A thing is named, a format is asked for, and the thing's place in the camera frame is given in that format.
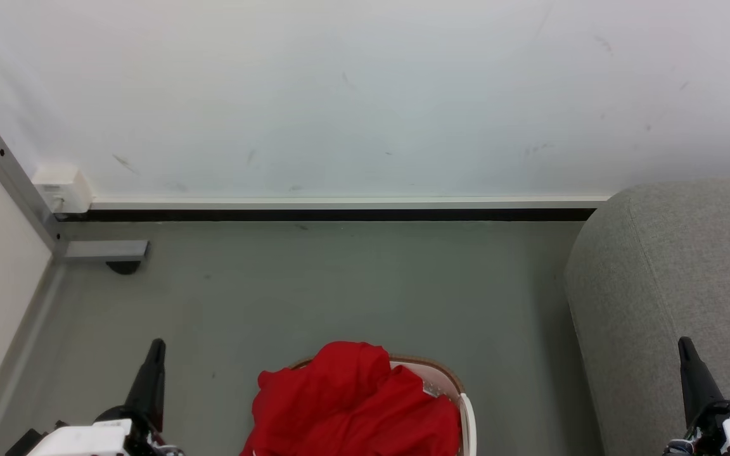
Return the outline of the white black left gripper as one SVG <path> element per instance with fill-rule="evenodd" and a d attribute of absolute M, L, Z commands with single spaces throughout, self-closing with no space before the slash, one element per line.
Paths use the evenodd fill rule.
<path fill-rule="evenodd" d="M 164 442 L 165 341 L 151 341 L 124 406 L 102 413 L 89 426 L 56 422 L 52 432 L 29 429 L 6 455 L 183 455 Z"/>

